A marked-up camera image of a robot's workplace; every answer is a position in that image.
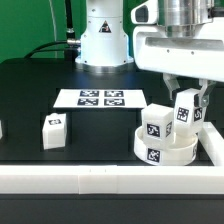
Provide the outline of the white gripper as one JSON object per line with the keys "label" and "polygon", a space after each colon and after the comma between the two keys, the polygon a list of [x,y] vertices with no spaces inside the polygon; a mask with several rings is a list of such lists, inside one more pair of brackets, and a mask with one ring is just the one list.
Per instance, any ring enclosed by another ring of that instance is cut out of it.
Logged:
{"label": "white gripper", "polygon": [[176,75],[200,79],[201,89],[194,96],[196,107],[207,107],[215,81],[224,82],[224,31],[220,24],[198,26],[194,38],[168,38],[162,27],[137,26],[133,50],[140,69],[164,73],[171,100],[180,88]]}

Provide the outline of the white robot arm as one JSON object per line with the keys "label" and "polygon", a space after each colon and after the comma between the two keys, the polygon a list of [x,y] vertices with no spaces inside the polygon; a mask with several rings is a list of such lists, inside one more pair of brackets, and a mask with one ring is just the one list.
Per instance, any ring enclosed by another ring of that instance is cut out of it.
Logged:
{"label": "white robot arm", "polygon": [[161,73],[171,91],[178,76],[194,77],[202,107],[215,83],[224,82],[224,7],[214,0],[146,0],[131,11],[131,37],[123,30],[123,0],[86,0],[86,8],[80,68],[104,73],[135,63]]}

